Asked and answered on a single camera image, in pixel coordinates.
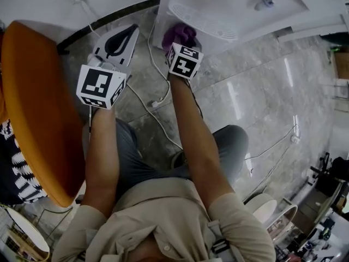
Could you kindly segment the brown cardboard box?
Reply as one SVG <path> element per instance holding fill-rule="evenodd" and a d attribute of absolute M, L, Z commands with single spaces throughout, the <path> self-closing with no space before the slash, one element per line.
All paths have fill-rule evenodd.
<path fill-rule="evenodd" d="M 338 78 L 349 80 L 349 52 L 335 52 L 334 59 Z"/>

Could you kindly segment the orange sofa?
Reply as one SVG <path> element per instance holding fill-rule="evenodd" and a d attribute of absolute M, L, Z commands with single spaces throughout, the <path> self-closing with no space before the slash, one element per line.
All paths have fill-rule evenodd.
<path fill-rule="evenodd" d="M 3 35 L 1 67 L 4 103 L 20 150 L 49 198 L 70 206 L 85 179 L 83 123 L 56 44 L 14 21 Z"/>

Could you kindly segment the black shoe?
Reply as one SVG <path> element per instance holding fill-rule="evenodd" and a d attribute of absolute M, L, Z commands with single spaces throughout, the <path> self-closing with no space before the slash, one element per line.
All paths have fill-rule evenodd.
<path fill-rule="evenodd" d="M 177 152 L 171 159 L 171 169 L 180 167 L 186 163 L 186 157 L 183 151 Z"/>

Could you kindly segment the person's right forearm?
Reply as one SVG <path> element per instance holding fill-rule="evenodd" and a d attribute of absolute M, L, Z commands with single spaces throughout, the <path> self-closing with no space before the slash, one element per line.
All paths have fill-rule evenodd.
<path fill-rule="evenodd" d="M 190 87 L 180 77 L 170 74 L 173 106 L 180 141 L 197 192 L 205 206 L 234 190 L 220 166 L 214 137 L 204 123 Z"/>

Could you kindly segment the black white striped pillow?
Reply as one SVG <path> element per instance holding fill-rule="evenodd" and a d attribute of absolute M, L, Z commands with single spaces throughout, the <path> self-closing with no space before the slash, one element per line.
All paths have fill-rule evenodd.
<path fill-rule="evenodd" d="M 0 204 L 30 204 L 47 197 L 26 162 L 9 120 L 0 124 Z"/>

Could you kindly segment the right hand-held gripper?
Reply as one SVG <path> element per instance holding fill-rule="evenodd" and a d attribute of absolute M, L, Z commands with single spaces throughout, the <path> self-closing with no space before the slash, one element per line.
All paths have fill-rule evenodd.
<path fill-rule="evenodd" d="M 203 57 L 203 53 L 173 42 L 166 56 L 166 64 L 170 74 L 191 80 L 196 75 Z"/>

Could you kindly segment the white water dispenser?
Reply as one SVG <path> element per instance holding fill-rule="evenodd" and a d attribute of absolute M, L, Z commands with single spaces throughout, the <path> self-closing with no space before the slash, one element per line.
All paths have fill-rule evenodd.
<path fill-rule="evenodd" d="M 302 0 L 160 0 L 153 45 L 182 22 L 194 28 L 205 55 L 226 51 L 292 26 L 309 9 Z"/>

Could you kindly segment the dark green bin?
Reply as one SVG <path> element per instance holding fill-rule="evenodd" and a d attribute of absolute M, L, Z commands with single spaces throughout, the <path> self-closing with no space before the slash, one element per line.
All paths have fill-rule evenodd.
<path fill-rule="evenodd" d="M 340 47 L 342 52 L 349 52 L 349 33 L 348 32 L 340 32 L 322 35 L 321 38 L 331 44 Z"/>

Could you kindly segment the person's beige shirt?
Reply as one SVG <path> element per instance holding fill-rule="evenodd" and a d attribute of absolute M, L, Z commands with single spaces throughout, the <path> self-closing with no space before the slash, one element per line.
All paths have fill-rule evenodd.
<path fill-rule="evenodd" d="M 110 217 L 80 206 L 57 243 L 52 262 L 125 262 L 149 235 L 164 256 L 178 262 L 217 258 L 212 248 L 218 239 L 229 244 L 220 260 L 275 262 L 268 232 L 236 194 L 224 194 L 204 207 L 194 184 L 176 177 L 135 185 Z"/>

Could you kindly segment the purple cloth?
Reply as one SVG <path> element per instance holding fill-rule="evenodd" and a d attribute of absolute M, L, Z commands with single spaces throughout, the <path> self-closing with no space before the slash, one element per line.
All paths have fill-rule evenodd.
<path fill-rule="evenodd" d="M 196 30 L 185 23 L 176 23 L 165 32 L 161 42 L 162 49 L 169 52 L 172 43 L 189 48 L 197 47 Z"/>

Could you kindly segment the person's grey trousers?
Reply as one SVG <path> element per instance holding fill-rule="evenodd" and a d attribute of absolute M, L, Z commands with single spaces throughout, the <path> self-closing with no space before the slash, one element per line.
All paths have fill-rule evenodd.
<path fill-rule="evenodd" d="M 240 126 L 227 125 L 214 132 L 213 137 L 218 146 L 223 173 L 229 183 L 233 185 L 239 177 L 248 151 L 248 135 Z M 138 152 L 136 132 L 129 124 L 120 119 L 116 119 L 116 139 L 119 156 L 117 185 L 119 194 L 151 179 L 166 177 L 192 179 L 186 164 L 169 170 L 158 170 L 149 166 Z"/>

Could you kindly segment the person's left forearm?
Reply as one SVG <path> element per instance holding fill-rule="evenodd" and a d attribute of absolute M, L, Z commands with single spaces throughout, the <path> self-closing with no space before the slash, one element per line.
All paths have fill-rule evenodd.
<path fill-rule="evenodd" d="M 98 109 L 92 119 L 82 204 L 110 217 L 119 180 L 116 118 L 113 110 Z"/>

